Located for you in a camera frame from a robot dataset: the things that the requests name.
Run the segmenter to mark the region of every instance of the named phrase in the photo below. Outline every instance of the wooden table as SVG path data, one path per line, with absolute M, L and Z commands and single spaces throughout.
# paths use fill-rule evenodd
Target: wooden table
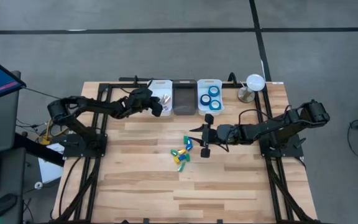
M 99 84 L 86 82 L 82 95 L 96 98 Z M 267 83 L 267 88 L 273 115 L 282 114 L 288 104 L 284 85 Z M 115 88 L 112 100 L 124 95 Z M 264 109 L 262 94 L 259 95 Z M 240 102 L 237 89 L 233 88 L 223 89 L 223 102 L 225 110 L 215 116 L 214 127 L 235 124 L 241 111 L 255 108 L 255 103 Z M 92 113 L 84 113 L 78 119 L 90 126 L 92 117 Z M 244 113 L 241 119 L 242 123 L 258 123 L 256 112 Z M 203 123 L 204 117 L 198 114 L 154 118 L 147 111 L 122 120 L 109 118 L 106 130 L 109 140 L 101 161 L 92 222 L 126 219 L 139 223 L 143 218 L 165 223 L 216 223 L 217 219 L 226 223 L 274 222 L 266 165 L 257 142 L 251 146 L 229 146 L 230 153 L 210 146 L 209 159 L 200 157 L 201 147 L 195 142 L 191 162 L 182 173 L 177 172 L 170 150 L 183 148 L 184 135 L 200 138 L 201 133 L 188 130 Z M 70 176 L 62 210 L 78 191 L 83 160 Z M 74 161 L 72 158 L 65 163 L 53 217 L 58 216 L 63 183 Z M 294 158 L 283 158 L 283 163 L 290 193 L 310 217 L 316 218 L 305 168 Z M 279 197 L 282 217 L 286 218 L 281 193 Z

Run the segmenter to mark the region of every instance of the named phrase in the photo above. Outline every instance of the gray floor tile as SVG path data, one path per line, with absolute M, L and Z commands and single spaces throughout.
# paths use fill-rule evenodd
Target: gray floor tile
M 0 30 L 244 26 L 241 0 L 0 0 Z
M 256 0 L 261 27 L 358 27 L 358 1 Z
M 79 95 L 85 81 L 119 77 L 219 78 L 262 73 L 255 34 L 0 35 L 0 64 L 29 88 Z M 18 118 L 49 119 L 53 100 L 21 90 Z
M 294 106 L 310 99 L 331 115 L 303 131 L 307 173 L 325 222 L 358 223 L 358 158 L 349 150 L 349 122 L 358 119 L 358 33 L 264 34 L 273 81 L 285 83 Z M 358 152 L 358 131 L 351 132 Z

